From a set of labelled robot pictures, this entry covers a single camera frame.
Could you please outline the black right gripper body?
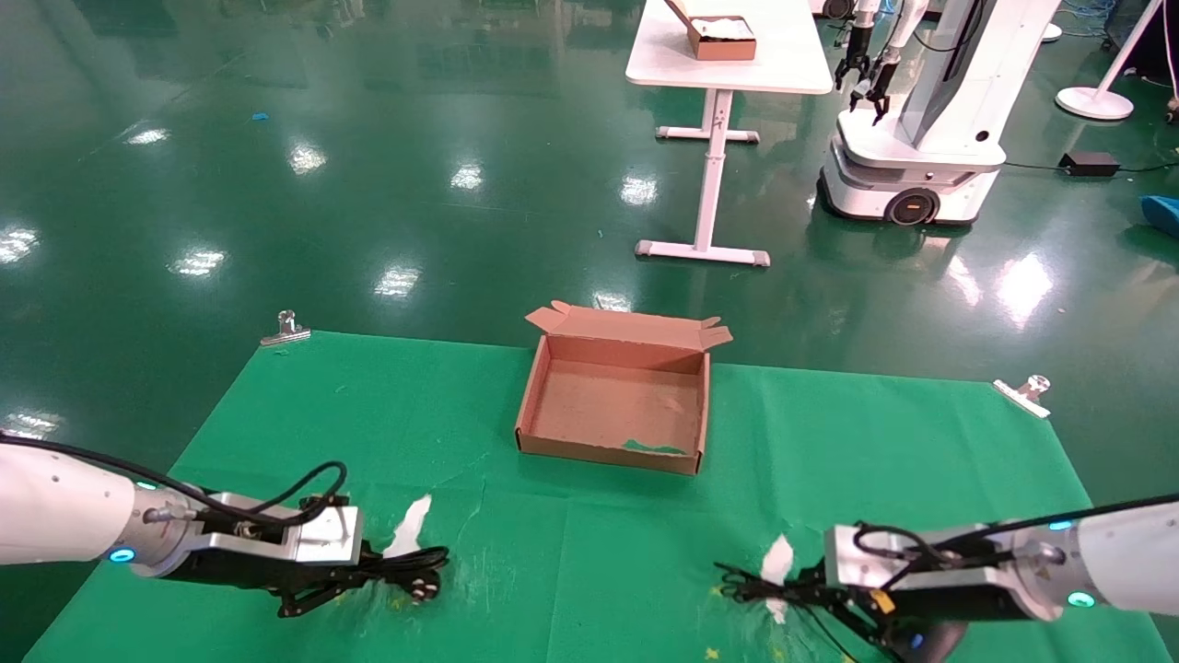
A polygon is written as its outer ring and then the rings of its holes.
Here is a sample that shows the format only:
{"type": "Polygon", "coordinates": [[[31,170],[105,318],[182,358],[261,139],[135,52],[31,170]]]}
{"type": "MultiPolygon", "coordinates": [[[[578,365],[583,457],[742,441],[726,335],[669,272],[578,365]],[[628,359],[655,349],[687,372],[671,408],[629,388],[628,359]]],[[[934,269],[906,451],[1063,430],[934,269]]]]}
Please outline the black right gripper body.
{"type": "Polygon", "coordinates": [[[920,587],[889,597],[893,611],[869,613],[869,642],[895,662],[946,662],[971,622],[1019,621],[1005,587],[920,587]]]}

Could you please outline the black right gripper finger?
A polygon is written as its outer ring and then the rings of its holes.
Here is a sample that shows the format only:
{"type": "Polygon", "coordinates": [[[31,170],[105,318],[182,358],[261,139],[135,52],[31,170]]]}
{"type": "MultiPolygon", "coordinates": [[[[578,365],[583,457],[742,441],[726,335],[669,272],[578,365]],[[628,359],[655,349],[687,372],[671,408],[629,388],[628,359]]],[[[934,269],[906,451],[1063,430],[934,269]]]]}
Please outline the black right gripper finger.
{"type": "Polygon", "coordinates": [[[737,603],[753,600],[785,600],[788,604],[806,605],[806,608],[831,608],[837,603],[862,599],[863,587],[843,587],[829,585],[825,572],[819,565],[804,569],[799,579],[771,582],[760,576],[737,569],[737,603]]]}
{"type": "Polygon", "coordinates": [[[901,655],[893,646],[889,636],[893,636],[893,622],[900,613],[898,605],[893,597],[859,597],[851,600],[834,600],[834,603],[816,603],[816,600],[784,599],[788,608],[799,609],[805,613],[814,625],[821,630],[831,646],[839,654],[841,659],[901,659],[901,655]],[[834,634],[821,613],[828,613],[831,621],[839,624],[854,634],[855,637],[872,650],[854,652],[849,646],[844,646],[834,634]]]}

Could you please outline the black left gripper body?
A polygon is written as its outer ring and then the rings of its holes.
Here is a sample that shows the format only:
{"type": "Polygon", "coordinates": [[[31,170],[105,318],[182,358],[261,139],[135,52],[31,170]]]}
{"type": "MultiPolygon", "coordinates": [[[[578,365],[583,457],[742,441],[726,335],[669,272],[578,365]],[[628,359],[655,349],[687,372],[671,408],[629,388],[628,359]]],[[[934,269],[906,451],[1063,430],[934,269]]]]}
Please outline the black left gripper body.
{"type": "Polygon", "coordinates": [[[358,562],[332,564],[279,562],[241,552],[191,552],[162,579],[244,590],[320,590],[355,566],[378,562],[375,552],[358,554],[358,562]]]}

